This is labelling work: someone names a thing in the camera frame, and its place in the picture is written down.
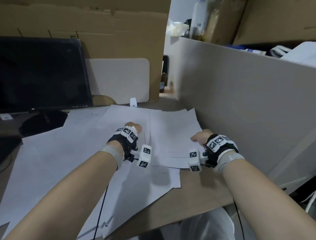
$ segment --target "stack of paper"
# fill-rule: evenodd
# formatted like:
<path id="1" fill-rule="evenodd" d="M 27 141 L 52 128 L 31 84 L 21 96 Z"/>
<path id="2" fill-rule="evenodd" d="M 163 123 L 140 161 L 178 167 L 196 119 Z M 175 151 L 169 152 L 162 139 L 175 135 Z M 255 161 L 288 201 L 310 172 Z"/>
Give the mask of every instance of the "stack of paper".
<path id="1" fill-rule="evenodd" d="M 201 131 L 195 111 L 163 112 L 112 105 L 70 111 L 63 127 L 26 137 L 0 205 L 0 225 L 10 222 L 4 236 L 62 178 L 101 149 L 126 122 L 143 127 L 137 145 L 152 146 L 147 168 L 124 161 L 81 229 L 78 239 L 108 236 L 130 217 L 174 187 L 181 187 L 180 168 L 188 168 L 188 151 L 199 148 L 190 137 Z"/>

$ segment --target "plastic bag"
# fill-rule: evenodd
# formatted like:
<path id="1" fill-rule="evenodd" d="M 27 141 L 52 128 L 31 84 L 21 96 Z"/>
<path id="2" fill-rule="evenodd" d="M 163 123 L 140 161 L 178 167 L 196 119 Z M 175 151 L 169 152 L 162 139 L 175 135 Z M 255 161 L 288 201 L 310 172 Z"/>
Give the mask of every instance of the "plastic bag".
<path id="1" fill-rule="evenodd" d="M 166 35 L 171 37 L 182 37 L 188 29 L 189 25 L 182 22 L 173 22 L 169 18 Z"/>

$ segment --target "cardboard box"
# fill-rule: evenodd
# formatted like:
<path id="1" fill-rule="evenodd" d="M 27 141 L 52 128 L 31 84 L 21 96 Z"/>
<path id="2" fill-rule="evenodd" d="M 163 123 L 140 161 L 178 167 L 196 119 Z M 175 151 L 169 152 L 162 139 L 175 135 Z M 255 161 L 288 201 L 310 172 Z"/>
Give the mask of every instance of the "cardboard box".
<path id="1" fill-rule="evenodd" d="M 146 58 L 149 101 L 156 101 L 170 2 L 0 0 L 0 36 L 75 37 L 86 58 Z M 112 103 L 94 96 L 95 105 Z"/>
<path id="2" fill-rule="evenodd" d="M 211 4 L 202 40 L 214 44 L 233 42 L 247 0 L 220 0 Z"/>
<path id="3" fill-rule="evenodd" d="M 234 44 L 316 40 L 315 0 L 249 0 Z"/>

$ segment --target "white board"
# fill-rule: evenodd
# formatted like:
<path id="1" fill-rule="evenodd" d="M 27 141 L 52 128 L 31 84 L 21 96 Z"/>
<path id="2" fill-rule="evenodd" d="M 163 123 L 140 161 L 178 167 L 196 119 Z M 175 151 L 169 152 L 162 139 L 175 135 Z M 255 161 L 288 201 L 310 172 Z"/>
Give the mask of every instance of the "white board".
<path id="1" fill-rule="evenodd" d="M 117 104 L 149 100 L 149 61 L 138 59 L 86 59 L 92 95 L 105 95 Z"/>

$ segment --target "cable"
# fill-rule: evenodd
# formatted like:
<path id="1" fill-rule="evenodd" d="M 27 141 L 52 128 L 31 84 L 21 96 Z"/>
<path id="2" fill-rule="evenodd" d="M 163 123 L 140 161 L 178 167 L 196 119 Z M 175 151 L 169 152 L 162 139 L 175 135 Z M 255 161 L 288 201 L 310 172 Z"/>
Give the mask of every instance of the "cable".
<path id="1" fill-rule="evenodd" d="M 300 203 L 303 203 L 303 202 L 309 200 L 309 199 L 313 196 L 314 193 L 316 193 L 316 191 L 312 192 L 311 195 L 309 195 L 307 198 L 305 198 L 305 199 L 304 199 L 303 201 L 301 201 Z"/>
<path id="2" fill-rule="evenodd" d="M 106 196 L 107 188 L 108 188 L 108 186 L 106 187 L 105 194 L 104 194 L 104 197 L 103 197 L 103 202 L 102 202 L 102 205 L 101 205 L 101 209 L 100 209 L 100 213 L 99 213 L 99 218 L 98 218 L 98 222 L 97 222 L 97 227 L 95 228 L 93 240 L 95 240 L 95 236 L 96 236 L 96 234 L 97 234 L 97 230 L 98 230 L 98 227 L 99 227 L 99 221 L 100 221 L 100 217 L 101 217 L 101 212 L 102 212 L 102 208 L 103 208 L 103 204 L 104 204 L 104 199 L 105 199 L 105 196 Z"/>
<path id="3" fill-rule="evenodd" d="M 8 163 L 8 165 L 4 169 L 2 169 L 0 171 L 0 173 L 4 172 L 11 165 L 11 163 L 12 163 L 12 157 L 11 157 L 10 162 Z"/>
<path id="4" fill-rule="evenodd" d="M 243 237 L 243 239 L 245 240 L 244 229 L 242 228 L 242 224 L 241 224 L 241 220 L 240 220 L 240 216 L 239 216 L 238 208 L 237 208 L 237 205 L 236 205 L 236 203 L 235 203 L 235 200 L 233 200 L 233 201 L 234 201 L 235 208 L 236 208 L 237 215 L 238 215 L 238 219 L 239 219 L 239 222 L 240 222 L 240 227 L 241 227 L 241 231 L 242 231 L 242 237 Z"/>
<path id="5" fill-rule="evenodd" d="M 316 191 L 314 192 L 314 195 L 312 196 L 311 200 L 309 201 L 309 203 L 307 204 L 307 207 L 305 209 L 305 212 L 308 213 L 309 209 L 311 208 L 313 202 L 315 201 L 316 199 Z"/>

